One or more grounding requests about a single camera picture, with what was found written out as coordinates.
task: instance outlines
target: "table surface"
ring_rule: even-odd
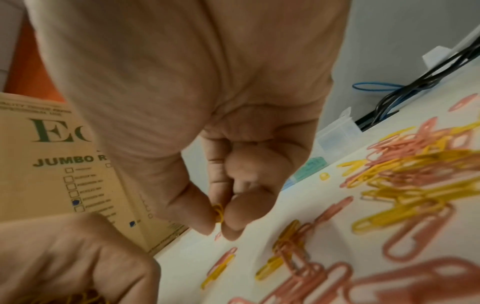
[[[342,173],[346,169],[337,168],[340,163],[364,159],[368,154],[366,147],[369,144],[397,130],[418,127],[428,118],[438,116],[437,129],[463,126],[476,121],[480,112],[478,99],[460,110],[448,112],[448,109],[461,98],[479,93],[479,65],[476,60],[465,66],[448,80],[426,92],[416,102],[366,131],[363,148],[282,191],[273,210],[264,218],[249,225],[240,239],[234,242],[224,238],[214,241],[215,235],[220,230],[218,225],[210,236],[201,236],[195,231],[189,231],[178,238],[156,256],[162,267],[159,302],[226,304],[235,296],[260,301],[289,277],[288,271],[283,266],[264,281],[257,282],[254,279],[256,271],[271,257],[272,245],[283,228],[294,219],[302,223],[311,222],[331,204],[350,195],[354,197],[353,203],[326,225],[319,227],[308,241],[306,249],[311,261],[322,263],[326,267],[337,261],[348,262],[354,270],[353,278],[448,255],[480,264],[478,254],[480,204],[474,203],[476,197],[456,203],[457,214],[429,246],[414,261],[398,264],[386,260],[381,251],[382,245],[398,230],[398,226],[365,235],[356,235],[351,231],[353,222],[389,209],[390,205],[361,200],[360,192],[365,191],[366,186],[339,188],[345,180]],[[477,132],[473,149],[480,146],[478,136]],[[321,181],[319,175],[323,172],[327,172],[330,179]],[[200,290],[200,284],[206,278],[208,270],[233,246],[238,247],[235,260],[206,290]],[[344,303],[344,300],[339,297],[333,303]]]

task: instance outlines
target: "plastic container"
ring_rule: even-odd
[[[351,108],[344,110],[337,120],[315,134],[308,161],[286,181],[282,190],[319,172],[362,145],[363,133],[350,117],[350,112]]]

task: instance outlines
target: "black cable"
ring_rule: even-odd
[[[367,124],[363,131],[379,123],[384,116],[390,111],[390,109],[395,106],[396,102],[398,104],[403,101],[415,96],[421,91],[429,90],[436,86],[443,78],[450,75],[454,71],[463,67],[465,64],[469,63],[473,59],[477,58],[480,55],[480,37],[476,38],[468,47],[461,50],[457,54],[449,57],[445,61],[437,64],[435,67],[430,69],[428,72],[423,74],[421,77],[413,81],[411,84],[406,85],[402,88],[399,88],[390,94],[383,97],[373,112],[373,120],[370,124]],[[436,71],[440,70],[447,64],[453,62],[445,70],[433,75]]]

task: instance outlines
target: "blue wire loop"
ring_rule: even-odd
[[[388,87],[388,89],[368,89],[362,88],[360,86],[379,86],[379,87]],[[388,82],[378,82],[378,81],[367,81],[367,82],[357,82],[351,86],[355,90],[365,91],[365,92],[391,92],[395,91],[398,88],[403,88],[403,85],[388,83]]]

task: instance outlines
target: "hand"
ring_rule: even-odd
[[[118,304],[157,302],[160,267],[103,216],[0,223],[0,303],[96,289]]]
[[[159,218],[236,239],[308,158],[348,0],[27,0],[61,93]],[[210,190],[180,151],[201,135]]]

